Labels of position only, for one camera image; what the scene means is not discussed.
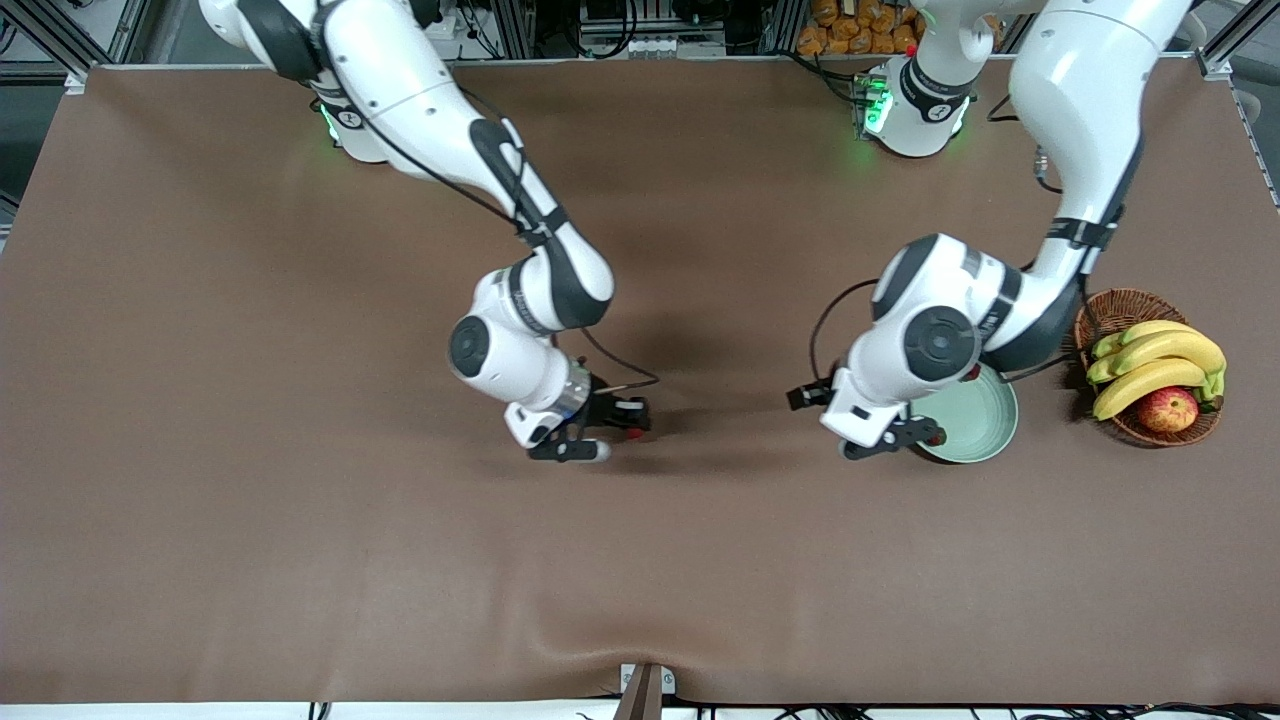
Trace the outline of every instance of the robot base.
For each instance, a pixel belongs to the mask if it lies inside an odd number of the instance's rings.
[[[965,99],[955,111],[947,105],[936,105],[946,113],[946,119],[924,120],[919,110],[900,101],[902,91],[897,77],[905,64],[906,58],[893,58],[854,76],[854,128],[860,140],[876,140],[891,152],[904,158],[925,158],[942,150],[960,132],[969,100]]]

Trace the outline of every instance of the green indicator light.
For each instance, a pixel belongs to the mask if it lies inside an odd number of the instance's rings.
[[[892,108],[893,96],[888,92],[881,95],[879,100],[867,110],[867,131],[878,133],[884,129],[884,118]]]
[[[338,142],[338,131],[333,127],[333,118],[329,115],[329,109],[320,105],[320,114],[324,117],[325,124],[329,126],[329,137],[332,137],[334,142]]]

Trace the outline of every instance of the green plate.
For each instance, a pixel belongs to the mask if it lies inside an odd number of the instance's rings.
[[[937,447],[916,445],[948,462],[991,460],[1014,439],[1018,429],[1014,386],[986,365],[977,379],[911,402],[909,413],[933,418],[946,430],[947,441]]]

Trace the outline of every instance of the banana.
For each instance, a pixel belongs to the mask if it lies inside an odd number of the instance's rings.
[[[1124,375],[1160,357],[1185,357],[1206,374],[1226,368],[1226,356],[1213,341],[1185,331],[1160,331],[1142,336],[1111,356],[1111,372]]]
[[[1093,343],[1093,356],[1101,360],[1102,357],[1106,357],[1107,355],[1111,355],[1116,350],[1120,350],[1120,338],[1124,337],[1125,332],[1128,332],[1128,331],[1120,331],[1117,333],[1111,333],[1107,337],[1105,337],[1105,338],[1100,340],[1098,342]]]
[[[1224,395],[1226,392],[1226,368],[1222,368],[1216,373],[1208,374],[1207,378],[1208,378],[1210,400],[1213,400],[1215,397]]]
[[[1089,365],[1089,372],[1084,374],[1085,379],[1089,380],[1089,384],[1097,386],[1116,379],[1116,374],[1114,372],[1115,359],[1115,355],[1107,355],[1106,357],[1101,357],[1097,363]]]
[[[1138,340],[1139,337],[1164,332],[1164,331],[1185,331],[1189,333],[1202,334],[1199,331],[1190,325],[1184,325],[1183,323],[1175,320],[1147,320],[1144,323],[1138,323],[1126,331],[1120,331],[1117,333],[1108,334],[1107,337],[1100,340],[1093,346],[1094,357],[1106,357],[1114,352],[1117,352],[1125,345]]]
[[[1093,416],[1098,420],[1114,418],[1148,392],[1170,386],[1203,387],[1204,370],[1190,360],[1169,357],[1142,365],[1111,383],[1093,402]]]
[[[1187,331],[1193,332],[1201,337],[1204,333],[1197,331],[1196,328],[1179,323],[1176,320],[1147,320],[1146,323],[1138,323],[1137,325],[1120,333],[1120,346],[1129,345],[1130,342],[1138,340],[1142,336],[1148,336],[1164,331]]]

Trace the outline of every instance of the bread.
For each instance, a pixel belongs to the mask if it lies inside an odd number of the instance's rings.
[[[849,17],[841,17],[838,20],[831,24],[831,37],[832,40],[852,40],[858,36],[858,20]]]
[[[876,19],[879,18],[883,13],[884,8],[883,5],[879,4],[879,0],[858,0],[859,26],[872,27],[872,23],[876,22]]]
[[[818,55],[827,46],[827,28],[805,26],[796,40],[796,53],[800,55]]]
[[[991,33],[996,36],[993,47],[1000,47],[1000,42],[1005,38],[1005,28],[1000,24],[1000,18],[996,15],[984,15],[983,19],[991,26]]]
[[[911,26],[902,24],[893,29],[893,51],[906,53],[911,47],[915,47],[915,33],[911,32]]]
[[[872,31],[863,28],[849,41],[849,51],[854,55],[872,51]]]
[[[840,18],[838,0],[810,0],[809,10],[814,22],[822,27],[831,27]]]
[[[872,35],[872,53],[877,55],[891,55],[893,53],[893,36],[887,32]]]

